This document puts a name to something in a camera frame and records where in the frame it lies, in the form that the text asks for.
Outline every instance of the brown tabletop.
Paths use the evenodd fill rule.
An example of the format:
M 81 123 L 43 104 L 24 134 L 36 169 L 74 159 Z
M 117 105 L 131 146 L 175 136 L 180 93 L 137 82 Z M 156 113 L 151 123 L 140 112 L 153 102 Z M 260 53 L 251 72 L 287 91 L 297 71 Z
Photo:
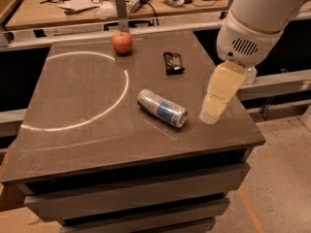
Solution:
M 45 0 L 24 0 L 6 24 L 6 28 L 8 30 L 35 29 L 117 20 L 117 17 L 98 18 L 95 16 L 95 9 L 68 16 L 64 14 L 64 9 L 60 9 L 57 6 L 60 3 L 40 4 L 42 1 Z M 165 3 L 164 0 L 149 0 L 149 2 L 153 5 L 159 17 L 167 17 L 224 11 L 226 10 L 228 0 L 193 0 L 193 4 L 184 4 L 181 7 L 172 7 Z M 146 17 L 155 17 L 154 11 L 148 5 L 129 15 L 130 19 Z
M 186 71 L 166 76 L 163 53 Z M 198 118 L 214 63 L 190 31 L 134 36 L 132 53 L 109 40 L 52 46 L 2 182 L 20 183 L 262 145 L 237 98 L 217 124 Z M 177 129 L 136 104 L 148 88 L 185 107 Z

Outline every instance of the speaker grille vents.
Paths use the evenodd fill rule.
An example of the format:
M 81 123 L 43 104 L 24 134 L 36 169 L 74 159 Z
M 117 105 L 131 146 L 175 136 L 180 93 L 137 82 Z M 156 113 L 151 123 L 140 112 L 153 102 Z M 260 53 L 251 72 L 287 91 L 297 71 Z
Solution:
M 245 55 L 252 55 L 253 53 L 256 53 L 258 51 L 256 43 L 245 40 L 243 38 L 233 40 L 232 45 L 235 51 Z

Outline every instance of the soda can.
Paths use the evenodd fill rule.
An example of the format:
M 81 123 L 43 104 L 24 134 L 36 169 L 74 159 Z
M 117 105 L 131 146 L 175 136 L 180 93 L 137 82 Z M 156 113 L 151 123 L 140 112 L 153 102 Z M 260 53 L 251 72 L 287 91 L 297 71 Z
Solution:
M 143 89 L 139 93 L 137 104 L 145 111 L 177 128 L 182 127 L 187 119 L 188 112 L 185 108 L 154 94 L 148 89 Z

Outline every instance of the background desk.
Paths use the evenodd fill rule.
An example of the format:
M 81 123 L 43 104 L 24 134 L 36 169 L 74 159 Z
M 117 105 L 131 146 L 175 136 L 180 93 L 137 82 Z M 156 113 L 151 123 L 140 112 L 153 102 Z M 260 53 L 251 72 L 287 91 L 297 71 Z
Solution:
M 77 15 L 67 16 L 64 14 L 64 9 L 57 7 L 58 4 L 40 4 L 42 1 L 45 0 L 25 0 L 17 9 L 14 16 L 7 23 L 7 29 L 35 29 L 117 20 L 117 17 L 99 19 L 94 15 L 94 10 L 82 12 Z M 166 4 L 164 0 L 149 0 L 149 2 L 154 6 L 155 11 L 159 17 L 167 17 L 184 14 L 224 11 L 227 7 L 228 0 L 193 1 L 193 3 L 202 7 L 195 7 L 192 4 L 185 4 L 182 7 L 172 7 Z M 146 17 L 155 17 L 152 8 L 148 5 L 144 6 L 136 13 L 130 15 L 130 19 Z
M 185 74 L 165 75 L 165 51 L 182 55 Z M 192 32 L 135 36 L 128 56 L 104 40 L 54 45 L 2 183 L 64 232 L 205 232 L 264 143 L 236 98 L 217 124 L 199 120 L 214 67 Z M 186 124 L 142 111 L 143 88 L 186 107 Z

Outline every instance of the orange line on floor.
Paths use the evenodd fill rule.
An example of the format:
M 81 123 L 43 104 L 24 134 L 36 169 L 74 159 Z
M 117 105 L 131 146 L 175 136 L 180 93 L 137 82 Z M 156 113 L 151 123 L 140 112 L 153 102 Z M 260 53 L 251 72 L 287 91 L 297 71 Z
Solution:
M 242 198 L 242 201 L 244 203 L 244 206 L 246 207 L 246 210 L 247 212 L 249 213 L 250 217 L 251 217 L 251 220 L 257 230 L 257 232 L 259 233 L 264 233 L 263 229 L 262 229 L 262 226 L 259 222 L 259 218 L 257 217 L 256 213 L 254 212 L 253 208 L 252 208 L 252 205 L 248 199 L 248 197 L 246 196 L 246 193 L 245 191 L 242 189 L 242 187 L 240 187 L 238 189 L 240 195 L 241 195 L 241 198 Z

